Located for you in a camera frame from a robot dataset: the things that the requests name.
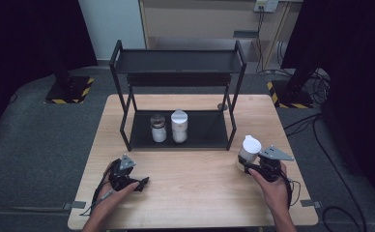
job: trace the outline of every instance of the gray carpet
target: gray carpet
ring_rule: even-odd
[[[107,69],[81,69],[72,74],[95,78],[83,103],[43,103],[54,81],[53,76],[48,76],[18,89],[16,100],[10,103],[0,120],[0,231],[70,231],[67,226],[69,213],[16,212],[10,207],[60,209],[65,202],[75,198],[106,98],[116,94],[116,90]],[[267,81],[283,78],[286,77],[248,73],[241,94],[268,94]],[[307,83],[310,91],[312,84]],[[186,88],[184,93],[213,91],[215,89]],[[135,92],[180,93],[172,88]],[[315,106],[311,109],[278,108],[277,112],[286,127],[320,112],[318,105]],[[325,123],[318,121],[315,127],[321,143],[357,198],[368,231],[375,231],[374,189],[364,177],[352,176],[344,168]],[[348,211],[361,226],[358,210],[316,142],[312,125],[289,136],[289,141],[312,199],[323,204],[317,209],[320,222],[314,226],[300,226],[298,230],[327,231],[321,214],[328,206]],[[337,211],[329,212],[327,219],[333,231],[359,231],[347,216]],[[258,231],[258,228],[235,231]],[[264,231],[274,229],[265,227]]]

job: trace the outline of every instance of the black shelf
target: black shelf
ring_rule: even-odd
[[[246,61],[239,41],[233,49],[211,50],[156,50],[124,49],[118,41],[109,62],[112,77],[124,110],[120,133],[129,151],[133,148],[197,148],[230,149],[236,132],[233,115],[239,95]],[[230,101],[229,86],[232,75],[239,76],[233,100]],[[119,76],[126,77],[130,93],[125,100],[121,91]],[[227,108],[209,110],[184,110],[188,116],[187,141],[176,143],[172,138],[170,117],[174,111],[144,110],[137,107],[133,94],[134,87],[196,87],[224,86],[221,105]],[[125,134],[130,107],[134,108],[134,117],[130,139]],[[229,110],[232,130],[230,136],[226,130],[223,110]],[[153,140],[150,118],[160,113],[166,118],[167,138],[162,143]]]
[[[228,144],[223,111],[186,110],[188,116],[187,141],[176,143],[172,139],[171,115],[174,111],[139,110],[133,118],[130,135],[132,148],[215,148],[225,149]],[[150,119],[159,113],[166,120],[166,140],[157,143],[152,138]]]

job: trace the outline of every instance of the wall socket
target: wall socket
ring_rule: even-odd
[[[277,9],[278,0],[256,0],[254,5],[255,12],[261,12],[260,8],[266,13],[274,13]]]

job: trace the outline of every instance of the shelf bottom tier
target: shelf bottom tier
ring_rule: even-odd
[[[176,143],[172,138],[171,115],[173,112],[167,110],[136,111],[130,135],[131,148],[226,149],[228,137],[222,111],[185,111],[187,114],[187,140],[184,143]],[[155,114],[163,115],[166,121],[166,140],[160,143],[155,142],[152,137],[150,119]]]

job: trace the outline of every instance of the hazard stripe tape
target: hazard stripe tape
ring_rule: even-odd
[[[88,95],[91,85],[94,82],[94,78],[89,78],[88,83],[82,92],[81,98],[79,99],[53,99],[45,100],[45,103],[82,103],[85,100],[85,97]]]
[[[281,103],[275,93],[275,89],[271,82],[267,83],[267,87],[269,88],[270,96],[272,97],[272,101],[275,107],[277,108],[313,108],[312,104],[302,104],[302,103]]]

